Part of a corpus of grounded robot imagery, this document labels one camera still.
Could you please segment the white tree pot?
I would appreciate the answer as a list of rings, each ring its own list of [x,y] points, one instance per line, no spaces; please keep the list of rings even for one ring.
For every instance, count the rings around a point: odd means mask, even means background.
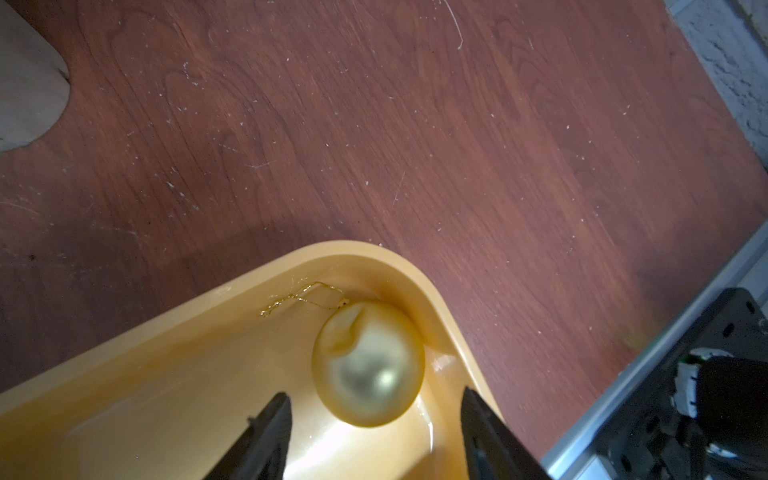
[[[1,3],[1,150],[26,146],[62,116],[69,71],[58,51],[7,2]]]

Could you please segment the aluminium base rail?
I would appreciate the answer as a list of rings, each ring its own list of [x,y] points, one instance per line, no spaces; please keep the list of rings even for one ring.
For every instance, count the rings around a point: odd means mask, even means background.
[[[767,475],[760,228],[544,456],[553,479]]]

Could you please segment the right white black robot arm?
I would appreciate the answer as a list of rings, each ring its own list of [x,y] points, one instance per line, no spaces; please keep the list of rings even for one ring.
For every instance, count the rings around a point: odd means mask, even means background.
[[[699,348],[677,363],[671,403],[708,443],[753,465],[767,463],[767,363]]]

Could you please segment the matte gold ball ornament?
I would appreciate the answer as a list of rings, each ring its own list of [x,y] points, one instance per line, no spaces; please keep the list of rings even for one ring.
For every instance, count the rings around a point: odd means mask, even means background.
[[[356,298],[337,285],[309,281],[268,296],[258,314],[267,318],[298,306],[310,307],[317,317],[296,355],[305,384],[290,393],[301,427],[379,428],[411,408],[426,375],[426,347],[406,312],[388,301]]]

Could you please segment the yellow plastic tray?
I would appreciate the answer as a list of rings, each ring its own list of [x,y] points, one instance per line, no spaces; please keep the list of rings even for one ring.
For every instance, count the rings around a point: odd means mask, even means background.
[[[389,302],[426,369],[398,419],[357,427],[317,395],[315,339],[343,303]],[[463,479],[466,388],[493,394],[442,296],[412,263],[359,241],[300,248],[1,396],[5,479],[201,479],[277,394],[288,479]]]

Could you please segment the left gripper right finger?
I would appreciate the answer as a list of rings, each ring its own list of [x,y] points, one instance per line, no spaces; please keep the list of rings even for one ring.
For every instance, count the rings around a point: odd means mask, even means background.
[[[462,394],[460,424],[469,479],[550,479],[538,460],[469,387]]]

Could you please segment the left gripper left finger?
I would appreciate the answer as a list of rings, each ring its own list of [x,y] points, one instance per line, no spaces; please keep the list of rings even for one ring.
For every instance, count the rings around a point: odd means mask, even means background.
[[[247,419],[247,428],[204,479],[282,479],[292,420],[290,397],[277,393],[257,416]]]

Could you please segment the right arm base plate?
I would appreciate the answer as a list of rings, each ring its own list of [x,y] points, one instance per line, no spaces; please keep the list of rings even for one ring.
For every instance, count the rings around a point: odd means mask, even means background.
[[[766,478],[767,463],[753,465],[708,443],[672,405],[677,363],[699,348],[767,363],[767,317],[748,290],[723,290],[600,432],[596,450],[619,478]]]

